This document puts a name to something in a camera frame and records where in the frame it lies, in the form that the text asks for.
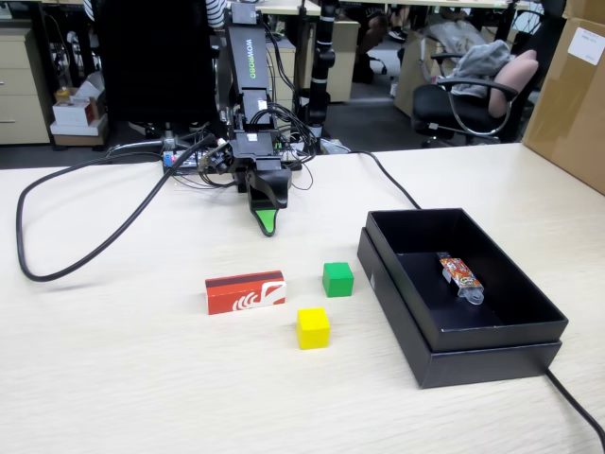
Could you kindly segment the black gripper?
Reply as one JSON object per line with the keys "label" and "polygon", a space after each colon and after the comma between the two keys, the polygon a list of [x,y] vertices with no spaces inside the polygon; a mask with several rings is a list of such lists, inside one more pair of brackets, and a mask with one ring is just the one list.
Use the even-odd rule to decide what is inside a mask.
{"label": "black gripper", "polygon": [[238,159],[234,181],[237,191],[248,191],[251,214],[264,236],[274,236],[280,209],[287,208],[291,170],[279,158]]}

